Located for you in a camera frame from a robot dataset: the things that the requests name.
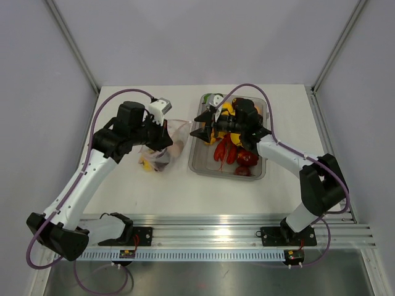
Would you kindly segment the pink egg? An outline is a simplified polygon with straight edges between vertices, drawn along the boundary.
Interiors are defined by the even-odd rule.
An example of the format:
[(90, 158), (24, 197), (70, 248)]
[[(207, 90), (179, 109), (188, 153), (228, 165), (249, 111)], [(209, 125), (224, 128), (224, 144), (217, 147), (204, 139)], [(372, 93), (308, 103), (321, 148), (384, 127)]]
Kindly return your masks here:
[(169, 154), (174, 157), (174, 158), (178, 158), (181, 153), (183, 152), (184, 149), (184, 142), (183, 141), (177, 141), (174, 142), (169, 148), (168, 148), (168, 152)]

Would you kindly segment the yellow bell pepper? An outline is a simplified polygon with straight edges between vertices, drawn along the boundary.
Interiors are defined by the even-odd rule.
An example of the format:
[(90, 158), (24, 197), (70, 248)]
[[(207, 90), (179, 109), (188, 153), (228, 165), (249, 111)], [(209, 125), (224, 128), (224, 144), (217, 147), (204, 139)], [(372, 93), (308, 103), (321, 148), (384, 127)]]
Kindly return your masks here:
[(138, 163), (141, 165), (144, 171), (151, 172), (154, 170), (150, 162), (147, 161), (143, 156), (139, 158)]

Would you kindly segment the clear pink zip top bag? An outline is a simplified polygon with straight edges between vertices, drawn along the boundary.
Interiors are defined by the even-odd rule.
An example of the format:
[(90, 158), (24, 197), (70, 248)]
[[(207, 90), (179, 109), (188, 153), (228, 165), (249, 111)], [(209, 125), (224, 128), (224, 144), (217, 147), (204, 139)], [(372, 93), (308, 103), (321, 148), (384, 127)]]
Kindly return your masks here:
[[(192, 121), (168, 120), (167, 130), (168, 130), (168, 133), (169, 133), (169, 136), (170, 136), (172, 142), (174, 143), (177, 141), (183, 141), (184, 145), (186, 146), (186, 143), (189, 138), (189, 132), (191, 130), (191, 126), (192, 126)], [(169, 147), (170, 146), (166, 147), (163, 150), (168, 152)], [(153, 161), (155, 159), (155, 156), (157, 156), (163, 150), (153, 151), (152, 149), (149, 149), (148, 147), (143, 146), (139, 151), (139, 157), (143, 156), (147, 161), (150, 162), (150, 164), (153, 167)], [(170, 157), (171, 157), (170, 163), (165, 167), (164, 171), (169, 170), (175, 164), (175, 162), (180, 158), (180, 157), (174, 158), (171, 155), (170, 155)]]

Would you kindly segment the dark red grape bunch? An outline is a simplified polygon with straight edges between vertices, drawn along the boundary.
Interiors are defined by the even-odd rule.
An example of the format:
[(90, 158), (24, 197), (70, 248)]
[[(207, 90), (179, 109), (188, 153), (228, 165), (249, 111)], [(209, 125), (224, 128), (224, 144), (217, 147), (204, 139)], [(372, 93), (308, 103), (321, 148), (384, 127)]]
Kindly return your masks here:
[(164, 171), (165, 167), (170, 163), (171, 157), (167, 151), (160, 152), (153, 161), (153, 167), (155, 171)]

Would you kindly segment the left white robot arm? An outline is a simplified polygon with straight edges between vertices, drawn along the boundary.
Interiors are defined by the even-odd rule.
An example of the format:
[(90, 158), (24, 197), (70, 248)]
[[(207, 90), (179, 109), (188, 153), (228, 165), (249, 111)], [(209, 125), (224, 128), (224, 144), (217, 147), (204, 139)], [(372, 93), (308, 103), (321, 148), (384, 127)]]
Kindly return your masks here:
[(42, 214), (27, 218), (32, 241), (68, 261), (76, 260), (93, 240), (93, 232), (78, 225), (80, 217), (107, 175), (134, 146), (163, 150), (173, 144), (165, 119), (171, 108), (163, 98), (148, 106), (120, 104), (115, 117), (91, 132), (85, 160), (55, 201)]

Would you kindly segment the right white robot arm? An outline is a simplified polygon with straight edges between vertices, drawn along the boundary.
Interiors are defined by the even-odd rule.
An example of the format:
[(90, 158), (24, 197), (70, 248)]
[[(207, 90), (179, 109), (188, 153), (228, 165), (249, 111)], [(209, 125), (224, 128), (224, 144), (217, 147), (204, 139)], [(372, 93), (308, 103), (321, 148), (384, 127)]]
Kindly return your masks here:
[(194, 121), (201, 125), (191, 136), (209, 142), (212, 134), (237, 134), (242, 148), (285, 168), (299, 179), (301, 203), (272, 228), (273, 245), (297, 245), (306, 242), (315, 224), (342, 200), (349, 201), (349, 189), (336, 158), (331, 154), (311, 157), (276, 138), (273, 129), (264, 126), (264, 118), (253, 101), (237, 97), (232, 112), (209, 106)]

